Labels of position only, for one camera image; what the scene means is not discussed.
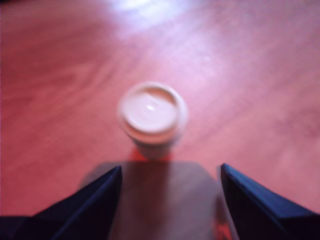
wood grain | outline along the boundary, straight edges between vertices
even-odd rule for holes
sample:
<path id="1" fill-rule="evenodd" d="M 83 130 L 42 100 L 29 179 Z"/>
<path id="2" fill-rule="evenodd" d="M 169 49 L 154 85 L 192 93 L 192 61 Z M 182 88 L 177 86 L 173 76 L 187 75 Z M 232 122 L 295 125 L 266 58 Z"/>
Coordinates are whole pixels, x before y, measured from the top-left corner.
<path id="1" fill-rule="evenodd" d="M 147 162 L 115 113 L 150 80 L 190 111 L 169 162 L 215 179 L 228 163 L 320 213 L 319 1 L 9 1 L 1 33 L 1 214 L 40 211 L 103 163 Z"/>

paper cup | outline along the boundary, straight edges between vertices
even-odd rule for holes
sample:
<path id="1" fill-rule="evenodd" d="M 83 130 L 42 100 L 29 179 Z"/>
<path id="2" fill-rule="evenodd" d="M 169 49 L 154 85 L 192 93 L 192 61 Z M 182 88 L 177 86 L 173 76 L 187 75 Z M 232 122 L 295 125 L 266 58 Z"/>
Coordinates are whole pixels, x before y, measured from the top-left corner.
<path id="1" fill-rule="evenodd" d="M 148 159 L 168 154 L 188 119 L 183 98 L 171 87 L 158 82 L 132 87 L 121 99 L 117 114 L 121 128 Z"/>

red wooden surface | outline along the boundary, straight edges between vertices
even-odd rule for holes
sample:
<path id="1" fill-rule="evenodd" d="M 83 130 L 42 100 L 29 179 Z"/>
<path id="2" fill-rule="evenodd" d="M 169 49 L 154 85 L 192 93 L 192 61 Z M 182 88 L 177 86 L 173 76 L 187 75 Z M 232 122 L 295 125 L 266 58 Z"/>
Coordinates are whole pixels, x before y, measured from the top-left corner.
<path id="1" fill-rule="evenodd" d="M 103 163 L 146 161 L 116 108 L 150 80 L 189 107 L 169 163 L 215 179 L 228 163 L 319 213 L 319 79 L 319 1 L 2 3 L 1 214 L 40 211 Z"/>

